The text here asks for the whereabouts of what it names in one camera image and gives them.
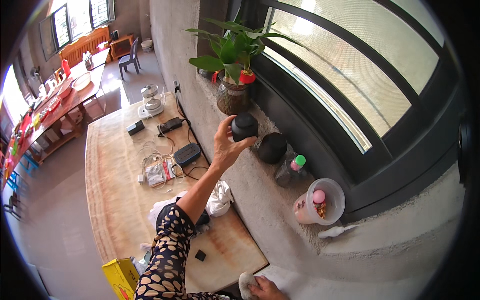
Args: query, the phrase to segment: wooden table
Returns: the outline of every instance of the wooden table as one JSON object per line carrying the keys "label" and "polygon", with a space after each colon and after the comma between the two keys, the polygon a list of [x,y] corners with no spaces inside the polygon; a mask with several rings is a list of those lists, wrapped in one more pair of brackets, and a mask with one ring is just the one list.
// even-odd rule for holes
{"label": "wooden table", "polygon": [[[103,69],[105,67],[105,61],[107,60],[108,52],[109,49],[106,49],[93,55],[92,58],[94,62],[94,69],[91,71],[91,82],[87,85],[87,87],[80,91],[72,89],[70,94],[62,100],[59,107],[55,109],[52,113],[48,114],[45,120],[43,120],[43,122],[40,124],[40,126],[35,131],[33,131],[33,133],[28,138],[23,141],[21,147],[18,147],[17,153],[11,157],[12,162],[8,165],[7,168],[3,170],[3,187],[5,187],[7,179],[10,177],[25,152],[45,131],[47,131],[55,122],[58,122],[61,117],[65,116],[66,120],[72,125],[72,132],[62,135],[57,141],[49,141],[48,148],[44,149],[40,156],[36,155],[34,151],[30,150],[30,152],[32,153],[32,157],[35,159],[35,161],[37,161],[38,163],[42,163],[45,158],[47,158],[63,144],[83,134],[82,128],[78,126],[74,120],[71,119],[68,112],[75,107],[78,107],[79,110],[82,112],[84,118],[86,118],[87,121],[92,121],[91,117],[86,113],[86,110],[83,107],[83,102],[95,96],[95,94],[97,94],[98,90],[100,89],[100,82],[102,80]],[[72,73],[70,74],[69,78],[72,79],[76,79],[87,72],[83,61],[71,67],[70,70]],[[49,101],[45,101],[40,106],[38,106],[33,112],[32,116],[36,115],[38,112],[41,112],[45,107],[48,107],[48,104],[51,100],[52,99],[50,99]],[[7,152],[7,156],[5,158],[6,160],[10,157],[8,153],[9,152]]]}
{"label": "wooden table", "polygon": [[110,49],[112,50],[112,59],[113,60],[117,60],[120,57],[125,56],[125,55],[130,53],[130,47],[128,48],[128,50],[125,49],[124,51],[120,51],[120,50],[115,49],[115,47],[117,47],[119,45],[119,43],[122,43],[122,42],[125,42],[125,41],[129,41],[130,47],[131,47],[133,45],[133,35],[120,36],[119,39],[110,42],[109,46],[110,46]]}
{"label": "wooden table", "polygon": [[[156,191],[137,182],[142,173],[139,163],[147,153],[137,156],[142,146],[133,142],[142,144],[153,139],[158,151],[168,153],[167,139],[156,137],[156,125],[180,117],[175,97],[168,92],[165,110],[154,119],[144,120],[146,129],[130,137],[126,127],[139,120],[137,109],[141,104],[122,108],[88,127],[86,192],[95,243],[103,263],[132,255],[142,258],[145,253],[140,250],[140,243],[151,243],[155,236],[155,228],[147,220],[153,204],[168,200],[196,183],[189,177],[181,183],[173,179]],[[175,141],[173,152],[188,144],[186,124],[166,135]],[[195,142],[192,134],[190,140]],[[203,155],[184,171],[195,166],[208,167]],[[199,178],[204,172],[195,169],[191,175]],[[162,193],[168,189],[173,192]],[[186,265],[187,292],[218,291],[237,282],[242,272],[253,273],[268,264],[233,208],[223,216],[213,217],[212,222],[211,229],[192,240]],[[206,253],[203,262],[195,258],[199,249]]]}

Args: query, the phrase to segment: window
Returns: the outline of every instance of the window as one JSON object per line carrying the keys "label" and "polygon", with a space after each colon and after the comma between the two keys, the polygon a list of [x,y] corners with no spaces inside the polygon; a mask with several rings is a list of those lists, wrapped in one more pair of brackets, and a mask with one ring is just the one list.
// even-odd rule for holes
{"label": "window", "polygon": [[[315,0],[302,3],[315,4]],[[392,80],[352,45],[301,17],[281,10],[271,11],[271,23],[275,25],[270,31],[289,36],[306,48],[282,38],[270,39],[332,82],[379,136],[384,136],[410,108],[409,101]]]}
{"label": "window", "polygon": [[92,31],[88,2],[88,0],[68,0],[68,15],[73,40]]}
{"label": "window", "polygon": [[12,117],[12,123],[17,124],[27,112],[28,104],[24,100],[22,92],[20,91],[12,65],[8,68],[7,75],[5,76],[2,97],[10,116]]}
{"label": "window", "polygon": [[45,60],[114,19],[113,0],[53,0],[49,16],[39,25]]}
{"label": "window", "polygon": [[417,0],[243,0],[262,39],[252,98],[315,178],[344,189],[343,221],[418,194],[455,159],[461,77]]}
{"label": "window", "polygon": [[360,130],[352,118],[343,110],[343,108],[333,98],[322,89],[312,78],[302,72],[290,61],[276,53],[269,47],[265,47],[265,54],[279,66],[285,68],[292,77],[305,86],[305,88],[327,109],[327,111],[337,120],[345,132],[350,136],[358,149],[365,153],[371,148],[372,144],[365,134]]}
{"label": "window", "polygon": [[108,21],[107,1],[92,0],[93,26],[97,27]]}
{"label": "window", "polygon": [[58,11],[53,13],[53,19],[55,20],[54,25],[57,45],[61,48],[70,41],[67,24],[67,6],[62,6]]}

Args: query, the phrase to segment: polka dot clothing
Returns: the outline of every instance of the polka dot clothing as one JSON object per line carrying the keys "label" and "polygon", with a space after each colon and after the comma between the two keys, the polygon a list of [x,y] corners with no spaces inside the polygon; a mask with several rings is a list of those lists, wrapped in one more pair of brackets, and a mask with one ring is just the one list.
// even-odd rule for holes
{"label": "polka dot clothing", "polygon": [[217,294],[187,294],[185,291],[185,264],[194,231],[194,225],[187,214],[175,204],[167,210],[161,225],[157,225],[157,234],[152,243],[152,258],[147,270],[140,276],[133,298],[223,299]]}

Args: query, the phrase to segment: wooden bench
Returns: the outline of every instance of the wooden bench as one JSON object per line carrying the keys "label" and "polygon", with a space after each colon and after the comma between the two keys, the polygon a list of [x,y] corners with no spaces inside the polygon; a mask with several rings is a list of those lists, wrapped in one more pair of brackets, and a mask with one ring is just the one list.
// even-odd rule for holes
{"label": "wooden bench", "polygon": [[108,25],[99,27],[92,31],[90,34],[83,36],[73,43],[65,46],[60,51],[60,60],[68,60],[70,67],[76,65],[83,60],[83,54],[89,51],[92,55],[99,52],[97,46],[102,42],[110,40],[110,33],[108,31]]}

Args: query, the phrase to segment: yellow box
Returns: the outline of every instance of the yellow box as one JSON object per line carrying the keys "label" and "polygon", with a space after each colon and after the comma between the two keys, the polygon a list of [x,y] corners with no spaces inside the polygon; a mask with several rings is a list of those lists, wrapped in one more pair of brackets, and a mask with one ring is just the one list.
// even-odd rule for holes
{"label": "yellow box", "polygon": [[140,276],[130,258],[114,259],[102,266],[113,291],[120,300],[133,300]]}

